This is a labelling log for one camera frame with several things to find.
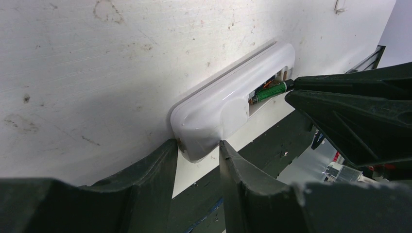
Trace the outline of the green AAA battery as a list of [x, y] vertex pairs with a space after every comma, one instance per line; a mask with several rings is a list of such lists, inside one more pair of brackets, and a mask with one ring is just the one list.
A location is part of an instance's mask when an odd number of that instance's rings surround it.
[[249, 104], [254, 105], [259, 102], [262, 102], [265, 99], [278, 96], [280, 94], [286, 93], [294, 89], [294, 80], [285, 80], [280, 82], [277, 85], [262, 89], [255, 93], [250, 99]]

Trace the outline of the white battery cover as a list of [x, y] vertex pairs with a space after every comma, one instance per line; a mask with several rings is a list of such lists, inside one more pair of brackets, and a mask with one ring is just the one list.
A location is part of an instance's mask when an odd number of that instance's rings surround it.
[[335, 14], [339, 15], [346, 11], [345, 2], [346, 0], [336, 0], [335, 6], [334, 6]]

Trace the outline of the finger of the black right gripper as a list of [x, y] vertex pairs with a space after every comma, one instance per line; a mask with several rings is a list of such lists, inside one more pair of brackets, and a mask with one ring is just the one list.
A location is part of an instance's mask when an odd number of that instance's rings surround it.
[[356, 166], [412, 159], [411, 100], [295, 90], [285, 101]]
[[350, 94], [388, 100], [412, 99], [412, 64], [345, 74], [298, 77], [295, 90]]

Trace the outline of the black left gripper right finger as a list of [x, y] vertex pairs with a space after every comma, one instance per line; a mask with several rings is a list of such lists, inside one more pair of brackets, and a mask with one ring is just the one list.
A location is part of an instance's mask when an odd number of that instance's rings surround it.
[[307, 233], [409, 233], [412, 191], [396, 183], [293, 183]]

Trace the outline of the white remote control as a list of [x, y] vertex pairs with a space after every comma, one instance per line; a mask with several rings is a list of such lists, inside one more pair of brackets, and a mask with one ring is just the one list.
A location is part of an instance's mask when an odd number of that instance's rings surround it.
[[283, 80], [294, 62], [292, 44], [275, 43], [177, 105], [171, 127], [183, 157], [197, 163], [239, 130], [264, 105], [249, 104], [256, 89], [270, 78]]

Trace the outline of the black orange AAA battery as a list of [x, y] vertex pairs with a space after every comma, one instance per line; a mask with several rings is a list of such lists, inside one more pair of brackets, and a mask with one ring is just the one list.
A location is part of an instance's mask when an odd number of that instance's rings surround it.
[[263, 89], [268, 89], [278, 84], [279, 84], [279, 80], [277, 80], [277, 74], [275, 74], [271, 78], [269, 78], [267, 81], [265, 81], [262, 85], [260, 85], [255, 91], [259, 92]]

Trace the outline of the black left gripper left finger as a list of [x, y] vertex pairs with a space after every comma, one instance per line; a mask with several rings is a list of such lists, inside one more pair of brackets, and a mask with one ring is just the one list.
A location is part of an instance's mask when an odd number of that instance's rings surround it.
[[164, 233], [177, 167], [169, 139], [150, 155], [91, 186], [52, 178], [0, 181], [3, 233]]

